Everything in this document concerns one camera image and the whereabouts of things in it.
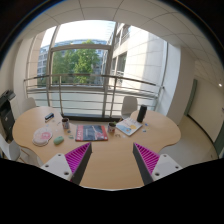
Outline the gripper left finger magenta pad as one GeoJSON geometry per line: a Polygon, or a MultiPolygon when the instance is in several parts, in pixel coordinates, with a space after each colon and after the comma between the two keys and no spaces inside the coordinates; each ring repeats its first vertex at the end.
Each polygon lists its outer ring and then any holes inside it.
{"type": "Polygon", "coordinates": [[[48,162],[42,165],[41,168],[79,185],[91,154],[92,145],[90,143],[86,143],[73,149],[67,154],[56,154],[48,162]]]}

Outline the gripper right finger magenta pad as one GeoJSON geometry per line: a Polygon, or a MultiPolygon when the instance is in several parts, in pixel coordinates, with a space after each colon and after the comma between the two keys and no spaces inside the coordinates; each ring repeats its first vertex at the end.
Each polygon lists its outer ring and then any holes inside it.
{"type": "Polygon", "coordinates": [[[145,185],[182,169],[168,154],[159,155],[137,143],[133,144],[133,154],[145,185]]]}

